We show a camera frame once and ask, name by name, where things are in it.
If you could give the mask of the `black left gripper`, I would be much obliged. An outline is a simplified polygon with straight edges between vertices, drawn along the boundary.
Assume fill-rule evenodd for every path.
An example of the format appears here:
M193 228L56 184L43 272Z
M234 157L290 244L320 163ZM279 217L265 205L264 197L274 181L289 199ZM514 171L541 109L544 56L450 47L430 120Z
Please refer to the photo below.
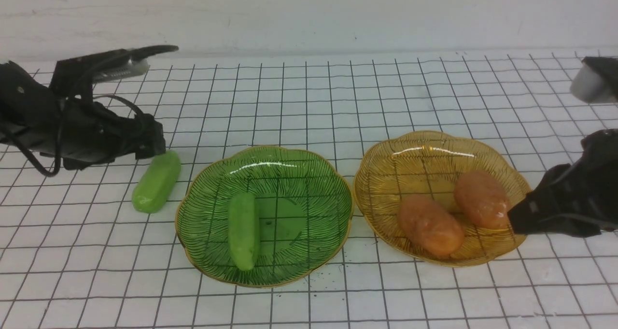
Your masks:
M163 125L153 115L137 111L121 117L99 102L70 103L63 116L60 150L65 169L82 170L133 154L148 159L166 152Z

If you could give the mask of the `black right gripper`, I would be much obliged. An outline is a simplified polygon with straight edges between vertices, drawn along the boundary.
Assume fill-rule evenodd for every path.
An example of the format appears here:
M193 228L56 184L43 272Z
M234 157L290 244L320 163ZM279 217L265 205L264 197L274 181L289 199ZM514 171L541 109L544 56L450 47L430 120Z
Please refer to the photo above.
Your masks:
M578 161L550 168L509 210L514 233L593 237L617 230L618 131L596 131L581 140L581 147Z

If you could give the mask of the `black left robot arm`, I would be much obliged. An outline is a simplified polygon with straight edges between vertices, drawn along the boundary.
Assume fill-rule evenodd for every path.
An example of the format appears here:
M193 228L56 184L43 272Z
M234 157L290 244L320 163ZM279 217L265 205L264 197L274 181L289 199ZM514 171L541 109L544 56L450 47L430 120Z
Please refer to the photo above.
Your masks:
M91 96L62 97L15 62L1 65L1 142L15 146L42 175L60 167L81 171L133 154L137 160L166 153L163 125L135 104L113 95L132 112L121 117Z

